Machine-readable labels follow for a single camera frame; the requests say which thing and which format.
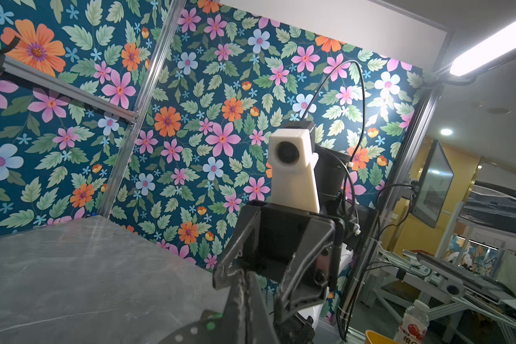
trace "floral wallpaper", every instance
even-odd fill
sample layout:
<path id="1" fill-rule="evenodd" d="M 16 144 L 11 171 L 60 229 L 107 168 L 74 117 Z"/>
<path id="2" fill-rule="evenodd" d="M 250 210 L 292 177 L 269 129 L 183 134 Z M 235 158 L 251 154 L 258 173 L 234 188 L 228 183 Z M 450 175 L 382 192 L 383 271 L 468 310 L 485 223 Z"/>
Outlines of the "floral wallpaper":
<path id="1" fill-rule="evenodd" d="M 125 128 L 116 116 L 0 72 L 0 235 L 95 211 Z"/>
<path id="2" fill-rule="evenodd" d="M 268 138 L 284 122 L 310 107 L 318 144 L 356 149 L 363 107 L 355 65 L 334 73 L 309 104 L 334 66 L 353 58 L 364 71 L 366 133 L 351 172 L 362 204 L 384 186 L 423 83 L 409 64 L 209 0 L 188 1 L 172 54 L 161 80 L 168 100 L 149 108 L 111 219 L 209 270 L 241 207 L 267 200 L 275 173 Z"/>
<path id="3" fill-rule="evenodd" d="M 166 15 L 158 1 L 1 1 L 0 49 L 17 36 L 9 57 L 131 110 Z"/>

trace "yellow container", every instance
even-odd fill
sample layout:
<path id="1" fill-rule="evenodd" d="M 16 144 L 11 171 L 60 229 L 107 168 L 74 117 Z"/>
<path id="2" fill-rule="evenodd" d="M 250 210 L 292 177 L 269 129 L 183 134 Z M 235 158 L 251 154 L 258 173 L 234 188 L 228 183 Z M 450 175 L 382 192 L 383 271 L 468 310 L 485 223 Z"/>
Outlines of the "yellow container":
<path id="1" fill-rule="evenodd" d="M 398 344 L 398 342 L 395 342 L 390 338 L 386 338 L 385 336 L 380 335 L 374 331 L 366 330 L 365 344 Z"/>

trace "plastic bottle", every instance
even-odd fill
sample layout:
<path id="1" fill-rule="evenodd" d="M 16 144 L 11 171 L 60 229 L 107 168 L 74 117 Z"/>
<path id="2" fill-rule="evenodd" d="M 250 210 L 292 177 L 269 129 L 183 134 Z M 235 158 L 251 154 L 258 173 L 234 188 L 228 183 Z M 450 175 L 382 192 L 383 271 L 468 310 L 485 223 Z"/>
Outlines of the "plastic bottle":
<path id="1" fill-rule="evenodd" d="M 412 306 L 407 307 L 394 341 L 399 344 L 421 344 L 430 322 L 429 310 L 430 307 L 419 300 L 415 300 Z"/>

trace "monitor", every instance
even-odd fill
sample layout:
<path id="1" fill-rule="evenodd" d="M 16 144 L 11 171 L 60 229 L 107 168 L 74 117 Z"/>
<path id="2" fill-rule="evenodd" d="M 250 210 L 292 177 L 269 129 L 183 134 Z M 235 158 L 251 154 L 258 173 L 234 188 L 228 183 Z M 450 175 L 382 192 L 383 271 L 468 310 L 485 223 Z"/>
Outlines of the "monitor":
<path id="1" fill-rule="evenodd" d="M 440 141 L 434 140 L 420 175 L 417 196 L 409 210 L 411 214 L 428 226 L 436 228 L 453 176 Z"/>

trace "bottle label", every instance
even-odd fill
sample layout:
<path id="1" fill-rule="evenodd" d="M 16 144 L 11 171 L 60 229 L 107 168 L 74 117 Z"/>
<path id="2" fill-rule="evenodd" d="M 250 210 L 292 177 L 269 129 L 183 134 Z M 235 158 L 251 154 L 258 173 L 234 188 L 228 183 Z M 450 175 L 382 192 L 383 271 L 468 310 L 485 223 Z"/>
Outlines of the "bottle label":
<path id="1" fill-rule="evenodd" d="M 406 314 L 398 328 L 394 341 L 399 344 L 422 344 L 428 325 L 421 323 L 412 315 Z"/>

